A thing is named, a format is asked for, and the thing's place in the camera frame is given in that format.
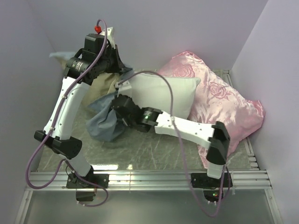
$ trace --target fabric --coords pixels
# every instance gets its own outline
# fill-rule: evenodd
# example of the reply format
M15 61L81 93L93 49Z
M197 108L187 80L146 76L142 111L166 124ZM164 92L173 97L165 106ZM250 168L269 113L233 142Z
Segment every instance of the fabric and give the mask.
M261 102L243 98L192 52L186 51L175 56L158 72L166 77L201 79L189 120L210 124L223 122L231 138L228 156L235 151L242 139L262 126L265 111ZM204 167L207 168L207 149L201 146L198 149Z
M173 115L187 119L200 78L167 77L173 92ZM171 95L166 82L152 74L139 74L129 80L133 102L141 107L153 107L170 113Z
M87 121L86 129L90 136L99 141L112 141L114 138L124 132L123 122L118 121L114 110L110 110L111 101L115 93L107 94L88 107L97 112L97 114Z
M55 52L51 53L50 57L56 58L61 64L61 67L65 69L67 61L74 57L74 55L75 52ZM120 75L118 73L101 73L96 79L94 79L93 84L84 95L81 104L88 107L88 105L100 97L115 92L114 84L119 80Z

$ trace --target embroidered rose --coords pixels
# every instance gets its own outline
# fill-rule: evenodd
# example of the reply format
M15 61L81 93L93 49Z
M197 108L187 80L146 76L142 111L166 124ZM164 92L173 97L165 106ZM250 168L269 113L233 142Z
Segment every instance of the embroidered rose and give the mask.
M225 98L228 100L228 95L230 95L230 92L227 92L223 85L214 82L210 82L210 92L217 99Z
M175 76L175 77L195 77L195 73L190 64L179 64L173 70L173 76Z

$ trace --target gray floor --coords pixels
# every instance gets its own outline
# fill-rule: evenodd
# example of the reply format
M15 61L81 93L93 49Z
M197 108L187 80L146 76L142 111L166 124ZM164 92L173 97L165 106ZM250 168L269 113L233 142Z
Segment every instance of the gray floor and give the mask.
M264 190L237 190L223 202L216 218L207 217L189 191L117 191L96 208L76 204L75 192L35 191L25 219L26 224L273 224ZM205 209L201 190L197 195ZM97 198L102 200L99 192Z
M222 70L215 71L219 76ZM178 139L168 135L158 135L153 131L141 133L128 128L124 134L113 142L99 142L92 139L85 122L93 115L84 107L80 107L73 125L72 136L82 140L82 150L87 161L94 169L109 170L155 170L183 169L181 150ZM184 141L188 168L203 169L197 146L193 142ZM40 161L39 171L54 171L61 158L50 149L45 148ZM231 170L250 169L245 148L245 141L240 142L236 151L230 155L228 167Z

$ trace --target pink satin pillowcase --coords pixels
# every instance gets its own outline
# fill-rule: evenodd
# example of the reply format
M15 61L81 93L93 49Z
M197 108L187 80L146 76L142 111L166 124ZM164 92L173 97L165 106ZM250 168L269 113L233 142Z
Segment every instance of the pink satin pillowcase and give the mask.
M265 112L261 102L243 98L194 53L186 51L173 57L158 73L166 77L201 79L188 119L209 124L223 122L231 138L228 156L235 151L241 140L262 126ZM207 168L207 149L198 146L198 150L204 167Z

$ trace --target white wall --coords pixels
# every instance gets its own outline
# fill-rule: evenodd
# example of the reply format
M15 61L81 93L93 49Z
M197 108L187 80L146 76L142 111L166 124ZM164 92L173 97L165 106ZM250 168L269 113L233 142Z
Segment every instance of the white wall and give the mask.
M232 69L234 87L266 110L252 137L286 224L298 223L299 1L269 0Z
M0 1L0 217L11 224L25 188L25 167L38 145L61 83L59 64L24 0Z
M185 50L231 69L267 0L29 0L56 50L76 51L98 18L115 27L121 59L160 68Z

